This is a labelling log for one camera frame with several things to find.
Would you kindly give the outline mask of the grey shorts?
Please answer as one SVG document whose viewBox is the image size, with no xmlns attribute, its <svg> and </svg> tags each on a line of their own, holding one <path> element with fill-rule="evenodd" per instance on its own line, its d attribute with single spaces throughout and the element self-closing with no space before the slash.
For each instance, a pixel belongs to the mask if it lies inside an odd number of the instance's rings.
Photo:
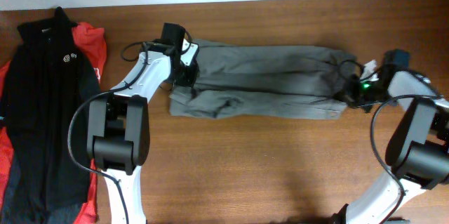
<svg viewBox="0 0 449 224">
<path fill-rule="evenodd" d="M 192 87 L 174 86 L 173 116 L 224 119 L 262 115 L 339 119 L 336 99 L 355 71 L 354 55 L 320 46 L 237 46 L 198 39 L 199 75 Z"/>
</svg>

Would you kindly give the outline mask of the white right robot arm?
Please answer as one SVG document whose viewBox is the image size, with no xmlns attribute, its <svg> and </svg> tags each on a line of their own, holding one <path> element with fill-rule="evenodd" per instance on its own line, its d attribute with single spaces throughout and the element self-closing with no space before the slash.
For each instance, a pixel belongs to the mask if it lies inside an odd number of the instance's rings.
<svg viewBox="0 0 449 224">
<path fill-rule="evenodd" d="M 448 184 L 448 101 L 411 70 L 397 71 L 387 91 L 389 99 L 370 123 L 372 151 L 384 171 L 357 200 L 333 214 L 331 223 L 387 223 L 412 198 Z M 381 157 L 375 122 L 390 103 L 398 103 L 405 114 Z"/>
</svg>

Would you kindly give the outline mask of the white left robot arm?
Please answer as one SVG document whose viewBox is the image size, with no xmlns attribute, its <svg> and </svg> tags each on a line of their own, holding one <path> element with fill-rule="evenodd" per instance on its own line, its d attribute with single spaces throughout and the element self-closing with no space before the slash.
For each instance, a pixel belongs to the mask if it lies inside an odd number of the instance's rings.
<svg viewBox="0 0 449 224">
<path fill-rule="evenodd" d="M 165 81 L 191 86 L 199 45 L 147 45 L 134 68 L 89 105 L 86 150 L 104 173 L 113 223 L 146 223 L 140 176 L 150 147 L 148 102 Z"/>
</svg>

